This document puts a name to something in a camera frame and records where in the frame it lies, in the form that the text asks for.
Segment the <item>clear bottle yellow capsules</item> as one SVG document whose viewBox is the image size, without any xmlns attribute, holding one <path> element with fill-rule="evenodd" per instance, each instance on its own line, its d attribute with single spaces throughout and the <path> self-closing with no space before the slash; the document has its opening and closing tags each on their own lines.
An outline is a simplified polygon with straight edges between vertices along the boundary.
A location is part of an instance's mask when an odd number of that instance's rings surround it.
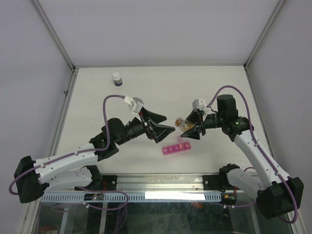
<svg viewBox="0 0 312 234">
<path fill-rule="evenodd" d="M 194 124 L 187 119 L 177 118 L 175 120 L 175 126 L 182 132 L 186 132 L 194 127 Z"/>
</svg>

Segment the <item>pink weekly pill organizer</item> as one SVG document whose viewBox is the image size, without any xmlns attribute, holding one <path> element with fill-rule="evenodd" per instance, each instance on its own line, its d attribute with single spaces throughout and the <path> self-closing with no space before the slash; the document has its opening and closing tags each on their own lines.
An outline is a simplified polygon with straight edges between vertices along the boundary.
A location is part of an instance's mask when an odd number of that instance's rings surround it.
<svg viewBox="0 0 312 234">
<path fill-rule="evenodd" d="M 191 143 L 189 141 L 185 141 L 181 137 L 177 137 L 177 143 L 162 147 L 162 153 L 164 156 L 189 151 L 191 150 Z"/>
</svg>

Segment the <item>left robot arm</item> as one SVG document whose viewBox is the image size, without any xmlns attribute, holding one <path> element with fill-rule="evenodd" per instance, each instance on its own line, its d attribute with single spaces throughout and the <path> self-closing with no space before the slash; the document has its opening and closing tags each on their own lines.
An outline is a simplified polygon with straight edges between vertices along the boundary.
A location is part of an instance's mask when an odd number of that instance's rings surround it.
<svg viewBox="0 0 312 234">
<path fill-rule="evenodd" d="M 19 197 L 20 203 L 30 203 L 45 193 L 74 189 L 98 189 L 102 175 L 96 163 L 119 152 L 118 147 L 141 135 L 160 143 L 175 131 L 173 126 L 163 125 L 166 117 L 142 108 L 137 117 L 127 124 L 118 118 L 111 118 L 101 132 L 70 153 L 43 159 L 25 156 L 14 172 L 17 191 L 10 193 Z"/>
</svg>

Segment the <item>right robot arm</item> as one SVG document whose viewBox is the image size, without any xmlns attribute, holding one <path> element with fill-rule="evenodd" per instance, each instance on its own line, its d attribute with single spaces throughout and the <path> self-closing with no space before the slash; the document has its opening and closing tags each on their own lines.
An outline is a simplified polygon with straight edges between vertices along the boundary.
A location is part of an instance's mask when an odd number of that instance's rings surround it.
<svg viewBox="0 0 312 234">
<path fill-rule="evenodd" d="M 216 98 L 217 111 L 213 112 L 206 101 L 196 99 L 192 112 L 186 118 L 193 127 L 181 137 L 200 139 L 207 129 L 221 128 L 222 132 L 244 153 L 257 176 L 243 171 L 236 164 L 219 169 L 218 177 L 210 186 L 221 192 L 231 186 L 237 187 L 257 204 L 262 215 L 272 219 L 289 212 L 298 215 L 304 189 L 302 180 L 292 178 L 262 147 L 254 127 L 246 117 L 239 116 L 236 100 L 232 95 Z"/>
</svg>

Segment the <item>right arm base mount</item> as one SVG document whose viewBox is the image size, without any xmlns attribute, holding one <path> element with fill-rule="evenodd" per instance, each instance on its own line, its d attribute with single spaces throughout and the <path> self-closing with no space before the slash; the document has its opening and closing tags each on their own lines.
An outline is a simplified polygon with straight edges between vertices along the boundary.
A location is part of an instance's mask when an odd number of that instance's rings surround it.
<svg viewBox="0 0 312 234">
<path fill-rule="evenodd" d="M 260 179 L 242 170 L 236 164 L 227 164 L 219 169 L 218 174 L 202 176 L 203 190 L 216 190 L 225 193 L 232 190 L 233 193 L 228 198 L 223 196 L 218 203 L 226 208 L 243 208 L 254 205 L 256 203 L 257 191 L 262 189 Z M 252 201 L 247 204 L 237 205 L 237 190 L 242 190 Z"/>
</svg>

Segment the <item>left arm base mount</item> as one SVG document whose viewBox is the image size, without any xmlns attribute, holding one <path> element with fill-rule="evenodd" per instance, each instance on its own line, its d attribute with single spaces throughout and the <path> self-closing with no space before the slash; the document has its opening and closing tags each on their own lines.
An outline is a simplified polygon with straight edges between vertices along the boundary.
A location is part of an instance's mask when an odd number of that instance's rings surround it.
<svg viewBox="0 0 312 234">
<path fill-rule="evenodd" d="M 87 185 L 75 186 L 74 190 L 82 191 L 83 187 L 87 190 L 102 190 L 102 191 L 115 191 L 117 189 L 117 175 L 102 175 L 96 165 L 82 167 L 87 173 L 91 175 L 91 181 Z"/>
</svg>

